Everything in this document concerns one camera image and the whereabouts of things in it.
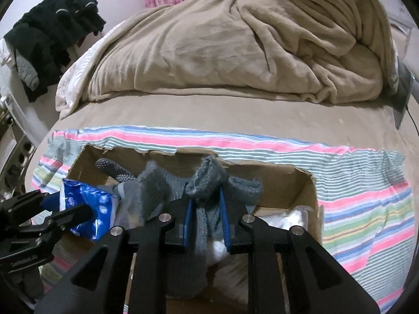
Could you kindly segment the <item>grey knitted glove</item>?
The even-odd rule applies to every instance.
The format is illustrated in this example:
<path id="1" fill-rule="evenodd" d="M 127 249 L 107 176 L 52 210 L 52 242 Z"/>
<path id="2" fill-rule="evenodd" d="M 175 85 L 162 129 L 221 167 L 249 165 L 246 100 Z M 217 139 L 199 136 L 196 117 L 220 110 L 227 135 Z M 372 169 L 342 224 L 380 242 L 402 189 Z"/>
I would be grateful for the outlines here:
<path id="1" fill-rule="evenodd" d="M 169 259 L 167 293 L 172 298 L 197 296 L 207 286 L 207 269 L 227 257 L 227 249 L 222 247 L 217 189 L 222 187 L 225 196 L 238 200 L 251 212 L 261 197 L 262 183 L 227 174 L 213 156 L 204 157 L 194 174 L 186 179 L 150 161 L 134 181 L 134 200 L 141 224 L 183 195 L 194 201 L 192 218 L 196 227 L 192 231 L 192 247 L 185 257 Z"/>

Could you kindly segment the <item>grey dotted sock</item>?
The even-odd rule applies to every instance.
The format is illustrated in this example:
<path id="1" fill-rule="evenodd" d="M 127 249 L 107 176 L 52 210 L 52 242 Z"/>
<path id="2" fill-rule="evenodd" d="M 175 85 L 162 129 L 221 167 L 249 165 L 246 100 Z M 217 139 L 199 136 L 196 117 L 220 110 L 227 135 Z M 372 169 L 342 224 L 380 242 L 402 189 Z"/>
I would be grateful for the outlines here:
<path id="1" fill-rule="evenodd" d="M 119 197 L 125 203 L 140 203 L 142 201 L 145 182 L 148 178 L 146 172 L 135 177 L 128 169 L 106 158 L 98 159 L 95 162 L 95 167 L 107 177 L 117 181 L 114 186 L 99 185 L 98 189 Z"/>

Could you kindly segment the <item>striped colourful towel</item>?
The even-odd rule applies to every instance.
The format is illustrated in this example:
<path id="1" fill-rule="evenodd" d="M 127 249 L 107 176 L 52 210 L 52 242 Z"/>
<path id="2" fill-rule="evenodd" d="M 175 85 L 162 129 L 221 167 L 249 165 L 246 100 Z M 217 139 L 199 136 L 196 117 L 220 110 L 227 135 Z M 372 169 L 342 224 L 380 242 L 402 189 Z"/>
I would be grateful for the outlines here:
<path id="1" fill-rule="evenodd" d="M 103 126 L 53 131 L 36 152 L 27 186 L 56 192 L 86 145 L 141 151 L 204 148 L 223 160 L 293 165 L 315 178 L 324 208 L 324 248 L 364 287 L 382 313 L 403 292 L 415 246 L 414 195 L 395 151 L 329 146 L 260 135 L 180 128 Z"/>

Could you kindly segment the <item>brown cardboard box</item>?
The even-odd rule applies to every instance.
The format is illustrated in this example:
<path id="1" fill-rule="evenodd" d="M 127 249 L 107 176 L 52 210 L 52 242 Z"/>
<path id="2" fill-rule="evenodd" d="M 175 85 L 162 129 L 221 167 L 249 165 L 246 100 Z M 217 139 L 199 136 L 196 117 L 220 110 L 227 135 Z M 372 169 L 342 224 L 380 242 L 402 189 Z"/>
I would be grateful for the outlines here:
<path id="1" fill-rule="evenodd" d="M 182 149 L 173 154 L 151 150 L 141 152 L 126 148 L 101 150 L 86 147 L 70 169 L 69 177 L 89 184 L 103 184 L 107 180 L 102 172 L 95 172 L 88 167 L 98 158 L 108 158 L 120 163 L 132 172 L 138 173 L 146 163 L 153 160 L 164 169 L 181 177 L 190 177 L 204 157 L 202 150 Z M 221 165 L 234 176 L 255 179 L 262 183 L 263 191 L 259 205 L 264 208 L 292 206 L 297 203 L 315 205 L 317 197 L 313 178 L 309 173 L 291 165 L 275 165 L 256 161 L 222 161 Z M 319 243 L 320 221 L 310 218 L 307 231 Z M 124 311 L 129 313 L 128 305 Z M 234 308 L 221 301 L 176 300 L 166 297 L 165 313 L 233 313 Z"/>

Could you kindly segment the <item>white floral quilt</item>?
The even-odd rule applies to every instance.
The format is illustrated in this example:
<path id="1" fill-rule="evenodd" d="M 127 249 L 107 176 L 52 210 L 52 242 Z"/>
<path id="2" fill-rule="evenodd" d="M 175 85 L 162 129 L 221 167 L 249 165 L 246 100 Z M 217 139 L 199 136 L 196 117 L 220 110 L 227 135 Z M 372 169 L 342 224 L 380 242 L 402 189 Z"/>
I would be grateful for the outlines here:
<path id="1" fill-rule="evenodd" d="M 101 44 L 114 33 L 124 22 L 117 24 L 95 44 L 93 44 L 84 54 L 82 54 L 64 73 L 60 79 L 56 91 L 56 111 L 59 113 L 59 119 L 63 120 L 69 116 L 78 106 L 79 97 L 76 96 L 76 86 L 78 85 L 87 66 L 94 57 Z"/>

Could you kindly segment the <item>black hanging clothes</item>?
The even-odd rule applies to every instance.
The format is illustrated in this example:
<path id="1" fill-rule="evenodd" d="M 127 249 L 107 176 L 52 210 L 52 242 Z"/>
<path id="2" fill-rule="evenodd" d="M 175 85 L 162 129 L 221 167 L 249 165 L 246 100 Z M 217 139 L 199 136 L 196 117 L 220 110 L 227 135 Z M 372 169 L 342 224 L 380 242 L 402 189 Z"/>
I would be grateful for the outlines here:
<path id="1" fill-rule="evenodd" d="M 68 49 L 101 33 L 105 24 L 97 0 L 43 0 L 23 14 L 4 40 L 29 102 L 60 81 L 71 61 Z"/>

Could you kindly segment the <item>black tablet device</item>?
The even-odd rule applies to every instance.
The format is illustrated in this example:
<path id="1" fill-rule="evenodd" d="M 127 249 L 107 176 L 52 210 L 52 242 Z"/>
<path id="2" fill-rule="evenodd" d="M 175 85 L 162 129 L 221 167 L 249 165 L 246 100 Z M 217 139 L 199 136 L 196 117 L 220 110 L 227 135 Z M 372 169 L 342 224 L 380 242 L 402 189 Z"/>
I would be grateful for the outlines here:
<path id="1" fill-rule="evenodd" d="M 396 94 L 391 97 L 394 122 L 397 130 L 401 127 L 401 122 L 408 108 L 408 101 L 415 82 L 416 79 L 412 72 L 403 61 L 398 58 L 398 89 Z"/>

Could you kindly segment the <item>beige plush blanket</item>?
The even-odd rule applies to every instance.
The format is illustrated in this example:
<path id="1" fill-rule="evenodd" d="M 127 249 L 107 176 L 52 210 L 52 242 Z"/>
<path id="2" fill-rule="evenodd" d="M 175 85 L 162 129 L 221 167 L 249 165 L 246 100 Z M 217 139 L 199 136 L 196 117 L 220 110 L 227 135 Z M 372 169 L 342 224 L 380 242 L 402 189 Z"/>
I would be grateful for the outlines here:
<path id="1" fill-rule="evenodd" d="M 117 27 L 75 97 L 131 90 L 347 104 L 395 94 L 397 57 L 379 0 L 187 0 Z"/>

